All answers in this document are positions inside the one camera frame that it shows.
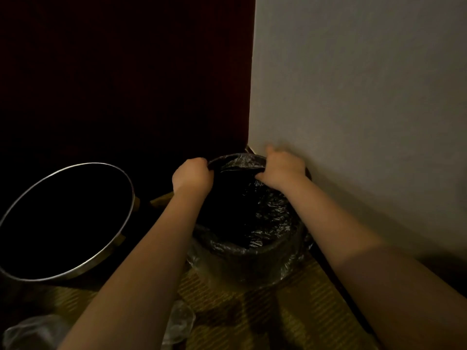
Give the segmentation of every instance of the forearm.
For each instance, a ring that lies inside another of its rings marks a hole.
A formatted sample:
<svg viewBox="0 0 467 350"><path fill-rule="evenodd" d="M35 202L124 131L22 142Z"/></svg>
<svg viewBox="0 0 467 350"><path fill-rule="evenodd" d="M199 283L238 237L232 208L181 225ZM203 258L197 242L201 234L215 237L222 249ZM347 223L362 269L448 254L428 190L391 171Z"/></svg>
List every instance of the forearm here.
<svg viewBox="0 0 467 350"><path fill-rule="evenodd" d="M110 277L60 350L154 349L161 344L204 196L180 189Z"/></svg>
<svg viewBox="0 0 467 350"><path fill-rule="evenodd" d="M289 180L282 191L334 269L355 255L385 245L306 176Z"/></svg>
<svg viewBox="0 0 467 350"><path fill-rule="evenodd" d="M386 347L453 348L466 341L465 298L361 225L306 177L287 182L283 193Z"/></svg>

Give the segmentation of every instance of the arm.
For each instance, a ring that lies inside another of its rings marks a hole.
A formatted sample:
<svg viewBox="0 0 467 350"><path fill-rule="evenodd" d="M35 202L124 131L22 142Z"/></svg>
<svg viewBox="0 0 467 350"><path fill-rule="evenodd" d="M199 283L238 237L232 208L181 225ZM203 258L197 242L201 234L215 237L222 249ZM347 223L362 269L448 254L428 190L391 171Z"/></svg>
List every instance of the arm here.
<svg viewBox="0 0 467 350"><path fill-rule="evenodd" d="M301 159L272 147L267 152L257 179L289 199L387 348L465 348L464 297L342 210L306 178Z"/></svg>
<svg viewBox="0 0 467 350"><path fill-rule="evenodd" d="M151 230L105 283L59 350L158 349L191 233L213 185L204 158L172 178L174 197Z"/></svg>

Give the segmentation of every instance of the person's left hand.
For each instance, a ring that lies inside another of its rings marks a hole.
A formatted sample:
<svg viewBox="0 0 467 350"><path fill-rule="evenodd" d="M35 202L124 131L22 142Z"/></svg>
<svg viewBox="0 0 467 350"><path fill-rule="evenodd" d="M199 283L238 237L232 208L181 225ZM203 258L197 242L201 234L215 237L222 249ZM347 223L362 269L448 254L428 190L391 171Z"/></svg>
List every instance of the person's left hand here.
<svg viewBox="0 0 467 350"><path fill-rule="evenodd" d="M214 171L207 168L205 158L187 159L172 176L174 193L181 188L188 188L207 196L213 187Z"/></svg>

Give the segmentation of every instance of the black trash bag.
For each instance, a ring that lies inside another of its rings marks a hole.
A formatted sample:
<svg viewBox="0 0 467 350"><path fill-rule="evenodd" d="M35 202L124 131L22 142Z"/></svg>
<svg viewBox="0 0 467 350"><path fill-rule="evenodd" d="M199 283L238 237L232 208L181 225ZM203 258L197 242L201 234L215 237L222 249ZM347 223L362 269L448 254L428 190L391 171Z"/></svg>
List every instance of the black trash bag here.
<svg viewBox="0 0 467 350"><path fill-rule="evenodd" d="M306 229L287 198L255 179L266 159L250 153L209 163L214 184L199 214L188 261L212 287L273 285L303 258Z"/></svg>

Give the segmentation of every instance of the red wall panel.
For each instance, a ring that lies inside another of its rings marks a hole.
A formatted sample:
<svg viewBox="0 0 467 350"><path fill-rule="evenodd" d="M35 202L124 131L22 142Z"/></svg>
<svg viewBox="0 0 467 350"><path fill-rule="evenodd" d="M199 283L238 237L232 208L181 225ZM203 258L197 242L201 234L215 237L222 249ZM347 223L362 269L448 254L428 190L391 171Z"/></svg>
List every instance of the red wall panel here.
<svg viewBox="0 0 467 350"><path fill-rule="evenodd" d="M137 194L247 143L254 0L1 0L0 209L105 161Z"/></svg>

